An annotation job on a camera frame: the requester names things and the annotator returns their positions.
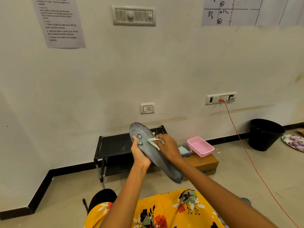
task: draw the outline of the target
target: instruction sheet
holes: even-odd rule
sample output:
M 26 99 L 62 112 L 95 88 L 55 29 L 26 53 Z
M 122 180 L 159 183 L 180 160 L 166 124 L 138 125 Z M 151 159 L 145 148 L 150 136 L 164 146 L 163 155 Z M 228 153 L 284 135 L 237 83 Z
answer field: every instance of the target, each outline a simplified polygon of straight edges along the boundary
M 204 0 L 202 26 L 303 25 L 304 0 Z
M 32 0 L 49 48 L 85 48 L 76 0 Z

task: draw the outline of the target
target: pink plastic basket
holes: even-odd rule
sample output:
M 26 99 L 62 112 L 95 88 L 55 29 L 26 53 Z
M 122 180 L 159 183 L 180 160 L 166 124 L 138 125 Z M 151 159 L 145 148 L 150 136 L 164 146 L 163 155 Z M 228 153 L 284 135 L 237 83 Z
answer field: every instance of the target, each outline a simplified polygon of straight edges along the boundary
M 200 137 L 187 140 L 188 146 L 200 157 L 205 157 L 214 151 L 214 147 Z

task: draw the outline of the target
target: red cable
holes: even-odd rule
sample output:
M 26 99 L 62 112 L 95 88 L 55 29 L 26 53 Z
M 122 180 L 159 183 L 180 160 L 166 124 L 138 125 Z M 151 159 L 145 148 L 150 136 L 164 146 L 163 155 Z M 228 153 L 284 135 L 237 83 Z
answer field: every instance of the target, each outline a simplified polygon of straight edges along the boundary
M 243 145 L 243 147 L 244 147 L 244 149 L 245 149 L 245 151 L 246 151 L 246 153 L 247 153 L 247 156 L 249 157 L 249 159 L 250 159 L 250 161 L 251 161 L 251 163 L 252 163 L 252 165 L 253 165 L 255 171 L 256 171 L 257 174 L 259 175 L 260 179 L 263 181 L 263 183 L 264 183 L 265 186 L 267 187 L 269 193 L 270 193 L 271 196 L 274 198 L 274 200 L 277 202 L 277 204 L 279 205 L 279 207 L 281 207 L 281 209 L 284 211 L 284 213 L 287 215 L 287 217 L 295 224 L 295 226 L 298 227 L 298 225 L 291 219 L 291 217 L 286 213 L 286 211 L 283 209 L 283 207 L 279 204 L 279 202 L 278 202 L 278 201 L 276 200 L 276 198 L 273 196 L 273 194 L 272 194 L 272 192 L 270 191 L 270 189 L 268 188 L 267 184 L 264 182 L 264 180 L 262 179 L 261 175 L 259 174 L 259 172 L 258 172 L 257 169 L 255 168 L 255 165 L 253 164 L 253 162 L 252 162 L 252 160 L 251 160 L 251 158 L 250 158 L 250 156 L 249 156 L 249 154 L 248 154 L 248 152 L 247 152 L 247 150 L 246 150 L 246 147 L 245 147 L 245 145 L 244 145 L 242 139 L 240 138 L 237 129 L 236 129 L 235 126 L 234 126 L 234 123 L 233 123 L 233 121 L 232 121 L 232 119 L 231 119 L 231 116 L 230 116 L 230 113 L 229 113 L 229 110 L 228 110 L 228 107 L 227 107 L 226 102 L 225 102 L 224 100 L 222 100 L 222 99 L 220 99 L 219 101 L 225 103 L 226 109 L 227 109 L 227 111 L 228 111 L 228 115 L 229 115 L 230 120 L 231 120 L 231 122 L 232 122 L 232 125 L 233 125 L 233 127 L 234 127 L 234 129 L 235 129 L 235 132 L 237 133 L 237 135 L 238 135 L 238 137 L 239 137 L 239 139 L 240 139 L 240 141 L 241 141 L 241 143 L 242 143 L 242 145 Z

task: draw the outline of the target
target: shoe insole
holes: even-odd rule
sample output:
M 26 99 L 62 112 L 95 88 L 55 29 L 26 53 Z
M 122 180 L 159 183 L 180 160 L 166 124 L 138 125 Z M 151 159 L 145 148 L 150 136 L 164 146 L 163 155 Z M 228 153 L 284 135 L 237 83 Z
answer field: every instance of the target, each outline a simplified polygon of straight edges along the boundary
M 157 165 L 171 180 L 181 184 L 184 176 L 163 154 L 160 150 L 157 150 L 149 142 L 149 138 L 154 138 L 151 130 L 139 122 L 134 122 L 130 126 L 130 137 L 137 137 L 138 148 L 147 155 L 151 161 Z

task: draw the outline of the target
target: black trash bin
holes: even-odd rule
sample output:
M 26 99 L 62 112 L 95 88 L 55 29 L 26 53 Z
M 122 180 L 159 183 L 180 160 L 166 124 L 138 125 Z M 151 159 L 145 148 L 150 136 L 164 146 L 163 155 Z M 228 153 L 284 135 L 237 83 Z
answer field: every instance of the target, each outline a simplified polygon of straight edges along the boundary
M 266 151 L 285 132 L 283 126 L 266 119 L 250 121 L 249 146 Z

